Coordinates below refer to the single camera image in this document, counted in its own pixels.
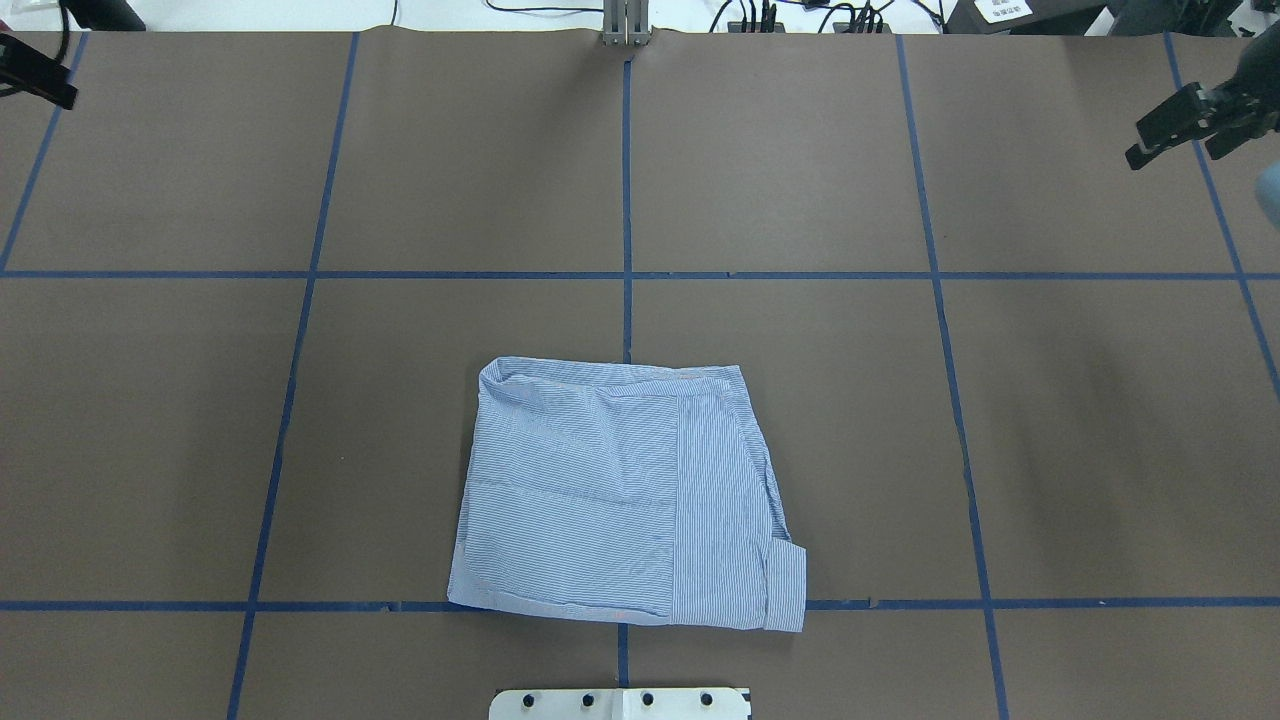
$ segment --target striped shirt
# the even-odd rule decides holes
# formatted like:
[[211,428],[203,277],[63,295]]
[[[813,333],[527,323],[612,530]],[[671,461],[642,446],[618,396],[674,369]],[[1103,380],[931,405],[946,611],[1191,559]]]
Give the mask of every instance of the striped shirt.
[[790,539],[737,366],[481,370],[452,602],[799,632],[805,551]]

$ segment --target white label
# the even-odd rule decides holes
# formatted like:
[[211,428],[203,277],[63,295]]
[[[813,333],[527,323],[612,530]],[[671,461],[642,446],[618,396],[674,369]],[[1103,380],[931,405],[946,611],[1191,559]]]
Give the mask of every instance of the white label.
[[973,0],[973,4],[988,23],[1002,23],[1032,14],[1027,0]]

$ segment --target white bracket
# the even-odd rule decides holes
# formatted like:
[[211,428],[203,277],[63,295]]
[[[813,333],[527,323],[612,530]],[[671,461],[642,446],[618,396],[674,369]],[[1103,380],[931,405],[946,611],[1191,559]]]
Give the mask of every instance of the white bracket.
[[650,35],[649,0],[604,0],[605,45],[648,45]]
[[750,720],[744,688],[503,691],[489,720]]

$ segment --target vertical blue line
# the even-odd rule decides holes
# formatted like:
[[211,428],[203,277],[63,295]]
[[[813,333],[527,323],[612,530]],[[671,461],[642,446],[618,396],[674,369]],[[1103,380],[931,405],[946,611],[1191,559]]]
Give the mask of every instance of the vertical blue line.
[[[79,42],[76,44],[76,55],[72,56],[72,65],[67,74],[67,82],[76,78],[76,69],[79,68],[81,58],[84,56],[84,46],[88,45],[90,33],[81,33]],[[49,117],[49,126],[45,128],[45,137],[40,141],[40,150],[36,151],[36,161],[31,164],[31,173],[27,176],[27,187],[22,190],[22,199],[18,201],[18,210],[13,214],[13,224],[9,225],[9,237],[4,241],[4,250],[0,250],[0,273],[4,272],[5,266],[9,264],[9,255],[13,252],[13,245],[18,242],[18,228],[22,227],[22,219],[27,214],[27,204],[31,202],[31,195],[36,191],[36,179],[40,177],[40,168],[45,164],[45,155],[49,154],[49,145],[54,141],[54,131],[58,129],[58,118],[63,117],[63,109],[59,105],[54,105],[54,113]]]
[[897,67],[902,78],[902,102],[906,106],[906,128],[911,138],[911,163],[915,167],[915,190],[920,201],[920,219],[924,225],[924,246],[929,255],[929,275],[933,283],[933,306],[938,315],[942,336],[942,360],[947,370],[947,389],[951,392],[951,416],[960,438],[960,457],[964,468],[965,492],[969,496],[969,533],[973,537],[973,556],[978,568],[978,589],[982,592],[983,620],[987,625],[987,652],[991,655],[991,676],[996,691],[996,711],[1001,720],[1009,720],[1009,700],[1005,693],[1005,670],[1000,661],[1000,642],[996,637],[996,612],[991,605],[991,582],[987,577],[987,552],[982,543],[982,521],[978,518],[978,492],[973,483],[969,462],[969,436],[964,427],[964,409],[960,405],[960,384],[956,380],[955,355],[951,351],[951,328],[947,324],[946,302],[942,296],[942,273],[938,268],[937,245],[933,238],[933,219],[929,197],[924,186],[924,164],[920,160],[920,141],[915,127],[915,109],[911,104],[911,81],[906,68],[906,49],[902,36],[896,35]]
[[232,676],[230,700],[227,703],[227,719],[234,720],[239,714],[241,691],[244,687],[244,670],[248,666],[250,642],[253,637],[253,620],[257,616],[257,597],[262,588],[262,568],[266,564],[266,547],[271,538],[271,521],[275,518],[275,498],[280,489],[280,469],[284,464],[284,438],[289,432],[293,416],[293,398],[298,389],[298,364],[302,359],[302,341],[307,334],[311,319],[311,299],[315,295],[316,272],[320,268],[320,251],[324,247],[324,229],[329,215],[329,199],[333,196],[333,178],[338,170],[338,152],[342,147],[342,128],[347,120],[347,102],[351,99],[351,78],[356,69],[356,50],[360,47],[360,33],[351,33],[351,49],[347,53],[347,73],[342,83],[342,100],[338,102],[338,119],[333,129],[333,145],[329,150],[329,169],[325,174],[324,193],[320,196],[320,215],[316,219],[316,234],[311,246],[311,264],[307,272],[307,287],[302,295],[302,311],[298,315],[298,332],[293,338],[293,359],[289,361],[289,382],[284,388],[284,409],[280,411],[280,427],[275,436],[275,456],[271,459],[271,479],[266,486],[266,503],[262,509],[262,525],[257,534],[257,551],[253,555],[253,575],[250,579],[248,605],[244,610],[244,624],[241,628],[239,652],[236,657],[236,673]]
[[622,361],[631,363],[631,60],[622,63]]
[[[631,61],[622,63],[622,361],[631,364]],[[627,625],[618,623],[618,687],[631,684]]]
[[[1178,54],[1174,53],[1174,37],[1165,32],[1165,54],[1169,56],[1169,69],[1174,74],[1174,90],[1183,87],[1183,73],[1178,69]],[[1258,341],[1262,351],[1262,361],[1267,366],[1271,377],[1271,391],[1276,400],[1280,400],[1280,372],[1276,372],[1275,356],[1271,355],[1271,345],[1267,342],[1267,333],[1262,328],[1262,318],[1258,316],[1258,307],[1253,304],[1253,292],[1249,290],[1249,279],[1244,274],[1244,264],[1240,263],[1240,254],[1235,249],[1235,238],[1231,237],[1231,227],[1226,222],[1226,213],[1217,196],[1217,184],[1213,182],[1213,173],[1204,159],[1204,149],[1198,140],[1192,141],[1196,150],[1196,161],[1199,163],[1201,174],[1204,177],[1204,186],[1208,188],[1208,199],[1213,204],[1213,213],[1217,215],[1217,227],[1222,231],[1222,240],[1226,242],[1226,254],[1231,258],[1231,266],[1235,268],[1235,281],[1240,286],[1240,295],[1244,296],[1244,306],[1249,311],[1249,323],[1253,325],[1253,336]]]

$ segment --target horizontal blue line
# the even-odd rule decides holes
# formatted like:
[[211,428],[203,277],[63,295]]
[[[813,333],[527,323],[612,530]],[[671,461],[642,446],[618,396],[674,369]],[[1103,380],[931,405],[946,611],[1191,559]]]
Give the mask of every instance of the horizontal blue line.
[[[943,281],[1238,281],[1236,273],[1076,273],[1076,272],[980,272],[950,270]],[[0,278],[35,279],[306,279],[307,270],[4,270]],[[316,279],[531,279],[531,281],[621,281],[622,272],[524,272],[524,270],[317,270]],[[636,281],[928,281],[928,272],[637,272]],[[1245,273],[1248,281],[1280,281],[1280,273]]]
[[[148,600],[0,600],[0,612],[244,612],[247,602]],[[982,598],[810,600],[805,610],[984,610]],[[1276,596],[992,598],[993,610],[1107,610],[1114,607],[1280,607]],[[259,601],[257,612],[489,612],[431,601]]]

